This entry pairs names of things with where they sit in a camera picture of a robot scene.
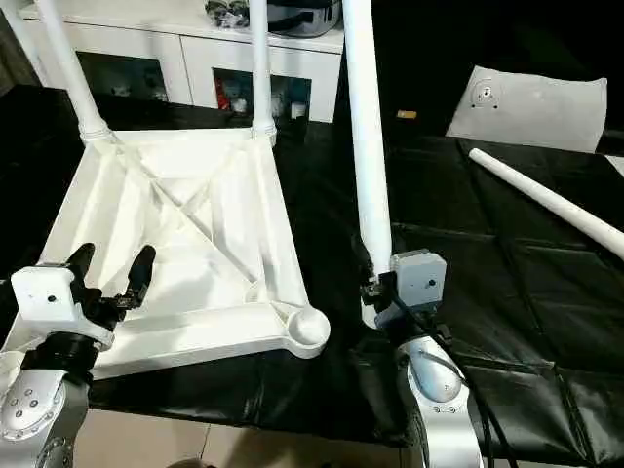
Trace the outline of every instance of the table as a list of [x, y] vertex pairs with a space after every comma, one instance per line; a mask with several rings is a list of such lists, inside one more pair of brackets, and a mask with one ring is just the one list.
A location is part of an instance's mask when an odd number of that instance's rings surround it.
[[[114, 130], [249, 125], [226, 112], [99, 97]], [[82, 154], [64, 92], [0, 98], [0, 278], [36, 261]], [[275, 158], [304, 281], [331, 320], [327, 349], [261, 353], [97, 382], [95, 408], [403, 445], [392, 347], [360, 320], [348, 121], [280, 133]], [[624, 229], [624, 178], [597, 155], [404, 137], [387, 141], [396, 250], [448, 262], [441, 317], [520, 459], [624, 460], [624, 263], [469, 162], [484, 151]], [[7, 284], [0, 332], [15, 313]], [[480, 431], [478, 417], [473, 417]]]

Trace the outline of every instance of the black table cover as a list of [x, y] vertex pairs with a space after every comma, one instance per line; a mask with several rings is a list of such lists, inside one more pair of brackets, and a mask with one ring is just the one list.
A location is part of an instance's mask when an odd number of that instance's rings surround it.
[[[210, 109], [97, 102], [114, 130], [249, 125]], [[64, 92], [14, 88], [0, 114], [0, 278], [8, 278], [36, 261], [83, 147]], [[392, 346], [360, 319], [348, 122], [302, 130], [285, 128], [274, 153], [310, 300], [331, 321], [322, 355], [273, 351], [99, 381], [94, 407], [406, 443]], [[440, 316], [515, 454], [622, 466], [624, 263], [465, 154], [478, 146], [619, 229], [624, 178], [597, 155], [443, 137], [386, 144], [395, 250], [427, 248], [448, 262]], [[8, 283], [0, 292], [6, 334], [16, 307]]]

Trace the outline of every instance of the object on cabinet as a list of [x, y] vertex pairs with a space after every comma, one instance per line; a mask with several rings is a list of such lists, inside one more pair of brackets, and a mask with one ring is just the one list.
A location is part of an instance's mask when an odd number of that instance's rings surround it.
[[250, 25], [250, 6], [247, 0], [208, 0], [205, 8], [216, 27], [233, 29]]
[[269, 32], [318, 37], [340, 20], [340, 0], [268, 0]]

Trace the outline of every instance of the floor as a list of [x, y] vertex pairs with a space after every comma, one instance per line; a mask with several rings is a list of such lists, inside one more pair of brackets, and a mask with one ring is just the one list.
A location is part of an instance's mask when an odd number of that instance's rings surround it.
[[74, 467], [165, 468], [189, 458], [216, 468], [420, 466], [404, 449], [91, 409], [78, 436]]

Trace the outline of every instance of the white pipe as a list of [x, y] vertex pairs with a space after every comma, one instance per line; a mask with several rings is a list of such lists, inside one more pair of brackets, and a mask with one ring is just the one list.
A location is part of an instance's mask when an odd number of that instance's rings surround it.
[[379, 275], [390, 270], [392, 238], [372, 34], [371, 0], [344, 0], [342, 11], [360, 232], [369, 251], [374, 274]]
[[32, 42], [32, 39], [30, 39], [30, 35], [26, 31], [24, 21], [20, 16], [20, 8], [28, 5], [29, 3], [30, 2], [27, 1], [16, 2], [2, 0], [0, 1], [0, 8], [2, 8], [2, 12], [4, 13], [4, 17], [7, 19], [7, 23], [11, 29], [13, 29], [13, 33], [18, 39], [21, 49], [30, 62], [32, 69], [35, 70], [35, 74], [39, 78], [39, 81], [43, 86], [49, 86], [50, 80], [48, 79], [46, 69], [44, 68], [43, 63], [41, 63], [41, 59], [37, 53], [37, 48]]
[[107, 138], [111, 135], [106, 122], [99, 116], [94, 97], [89, 90], [76, 53], [64, 30], [62, 18], [54, 0], [35, 0], [41, 20], [48, 31], [48, 39], [57, 57], [67, 83], [67, 93], [78, 116], [78, 128], [84, 141]]
[[277, 129], [271, 112], [271, 69], [269, 65], [269, 23], [266, 0], [250, 1], [253, 44], [253, 134], [267, 135], [275, 144]]
[[577, 205], [552, 190], [537, 183], [532, 178], [519, 173], [481, 149], [474, 148], [468, 153], [470, 159], [510, 183], [528, 197], [559, 215], [572, 226], [587, 234], [596, 242], [624, 259], [624, 233], [605, 223], [600, 218], [586, 212]]

